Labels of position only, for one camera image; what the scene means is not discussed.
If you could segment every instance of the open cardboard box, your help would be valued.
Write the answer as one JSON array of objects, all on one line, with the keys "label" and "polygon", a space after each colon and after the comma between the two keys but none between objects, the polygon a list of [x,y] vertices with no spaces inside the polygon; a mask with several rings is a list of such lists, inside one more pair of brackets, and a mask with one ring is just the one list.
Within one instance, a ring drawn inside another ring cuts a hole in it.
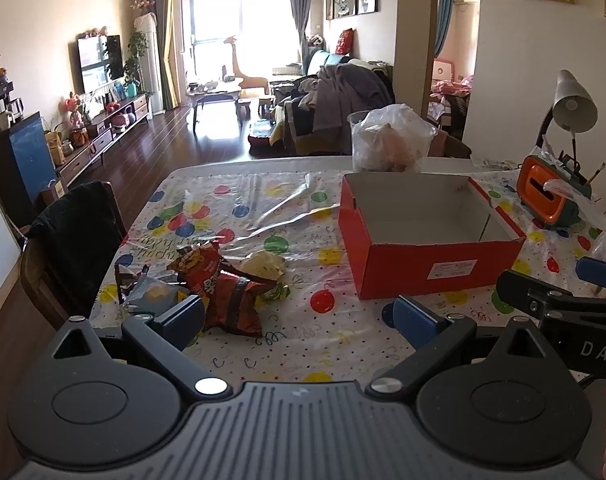
[{"label": "open cardboard box", "polygon": [[461,175],[347,174],[339,226],[362,300],[493,285],[525,241]]}]

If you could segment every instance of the giraffe figure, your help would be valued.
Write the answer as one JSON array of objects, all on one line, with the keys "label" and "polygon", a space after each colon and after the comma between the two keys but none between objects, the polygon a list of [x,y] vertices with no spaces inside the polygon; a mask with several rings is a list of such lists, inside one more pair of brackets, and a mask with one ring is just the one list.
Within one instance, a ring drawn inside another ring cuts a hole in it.
[{"label": "giraffe figure", "polygon": [[240,83],[240,87],[243,89],[246,88],[262,88],[265,92],[265,95],[270,94],[270,86],[268,85],[268,81],[264,77],[250,77],[241,72],[241,69],[238,67],[238,58],[236,57],[236,37],[230,36],[223,43],[230,44],[232,46],[232,70],[234,70],[234,75],[236,77],[242,77],[243,80]]}]

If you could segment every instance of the gray blanket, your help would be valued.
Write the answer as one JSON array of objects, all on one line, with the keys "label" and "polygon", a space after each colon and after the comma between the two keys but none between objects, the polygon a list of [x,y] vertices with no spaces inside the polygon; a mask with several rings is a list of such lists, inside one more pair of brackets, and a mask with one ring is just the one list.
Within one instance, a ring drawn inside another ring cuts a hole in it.
[{"label": "gray blanket", "polygon": [[352,152],[352,133],[347,116],[393,104],[381,79],[354,64],[323,65],[318,71],[314,133],[334,139],[343,153]]}]

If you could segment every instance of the balloon print tablecloth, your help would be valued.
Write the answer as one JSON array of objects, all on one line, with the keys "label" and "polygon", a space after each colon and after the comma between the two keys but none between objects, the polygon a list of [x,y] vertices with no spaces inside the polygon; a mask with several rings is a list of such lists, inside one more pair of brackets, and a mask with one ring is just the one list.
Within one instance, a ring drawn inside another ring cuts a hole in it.
[{"label": "balloon print tablecloth", "polygon": [[[338,219],[342,172],[193,176],[173,172],[151,196],[119,249],[115,262],[134,272],[167,275],[176,247],[203,238],[221,241],[233,264],[257,250],[286,260],[289,297],[257,301],[263,338],[200,334],[184,350],[190,358],[231,384],[244,380],[367,383],[382,368],[413,352],[382,318],[389,300],[359,301]],[[476,173],[474,179],[527,234],[513,268],[587,295],[576,277],[576,260],[598,236],[584,222],[549,231],[532,220],[515,192],[517,171]],[[505,325],[513,309],[493,287],[430,294],[419,298],[441,315],[460,312],[482,325]],[[129,314],[118,306],[113,270],[101,286],[91,322],[115,326]]]}]

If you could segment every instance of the headboard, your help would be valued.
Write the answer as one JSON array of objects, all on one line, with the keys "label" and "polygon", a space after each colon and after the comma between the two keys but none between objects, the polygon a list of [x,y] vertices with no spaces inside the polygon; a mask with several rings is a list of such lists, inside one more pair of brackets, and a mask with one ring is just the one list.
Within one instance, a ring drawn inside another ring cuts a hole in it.
[{"label": "headboard", "polygon": [[447,59],[435,59],[432,81],[454,81],[454,63]]}]

